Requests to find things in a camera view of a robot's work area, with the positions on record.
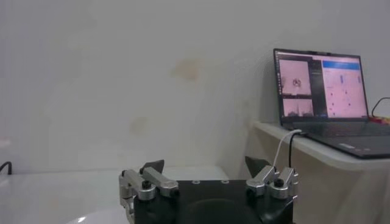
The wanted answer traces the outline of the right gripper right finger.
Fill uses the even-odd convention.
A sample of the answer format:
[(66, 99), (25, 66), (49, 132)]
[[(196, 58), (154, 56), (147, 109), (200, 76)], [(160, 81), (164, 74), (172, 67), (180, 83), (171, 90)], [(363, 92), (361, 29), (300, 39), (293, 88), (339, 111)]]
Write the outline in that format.
[(265, 159), (246, 156), (246, 166), (252, 178), (246, 180), (246, 187), (256, 197), (269, 192), (272, 198), (284, 200), (297, 198), (299, 174), (291, 167), (285, 167), (281, 172)]

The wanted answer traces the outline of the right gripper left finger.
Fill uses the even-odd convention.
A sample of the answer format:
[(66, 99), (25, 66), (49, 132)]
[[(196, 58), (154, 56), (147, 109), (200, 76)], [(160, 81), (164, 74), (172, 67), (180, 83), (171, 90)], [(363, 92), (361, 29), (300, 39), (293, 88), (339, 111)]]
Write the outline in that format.
[(162, 174), (165, 166), (163, 159), (148, 162), (139, 171), (123, 170), (119, 174), (119, 203), (128, 215), (134, 213), (134, 198), (151, 201), (160, 195), (167, 198), (179, 196), (179, 183)]

